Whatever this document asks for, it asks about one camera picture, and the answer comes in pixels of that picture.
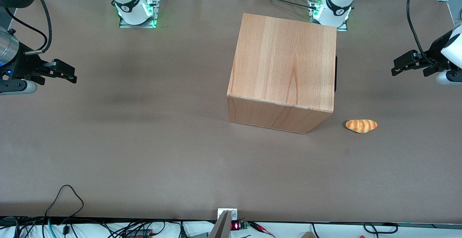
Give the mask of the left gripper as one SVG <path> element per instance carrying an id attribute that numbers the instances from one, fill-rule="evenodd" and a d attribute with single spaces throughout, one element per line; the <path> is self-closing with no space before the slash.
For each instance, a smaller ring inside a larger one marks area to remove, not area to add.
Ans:
<path id="1" fill-rule="evenodd" d="M 436 39 L 425 52 L 426 57 L 433 62 L 426 62 L 424 77 L 438 73 L 437 77 L 461 77 L 462 68 L 462 27 L 459 22 L 452 30 Z M 392 76 L 408 70 L 422 69 L 418 64 L 420 55 L 416 50 L 410 50 L 394 60 Z"/>

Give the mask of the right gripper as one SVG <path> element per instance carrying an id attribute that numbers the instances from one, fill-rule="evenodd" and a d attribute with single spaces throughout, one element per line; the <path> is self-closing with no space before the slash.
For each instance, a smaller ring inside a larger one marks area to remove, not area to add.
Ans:
<path id="1" fill-rule="evenodd" d="M 77 83 L 75 68 L 60 59 L 53 59 L 51 62 L 41 60 L 39 55 L 25 55 L 24 52 L 32 49 L 25 44 L 20 44 L 18 53 L 6 65 L 1 66 L 1 77 L 8 75 L 12 79 L 26 79 L 45 85 L 44 77 L 61 78 L 73 84 Z"/>

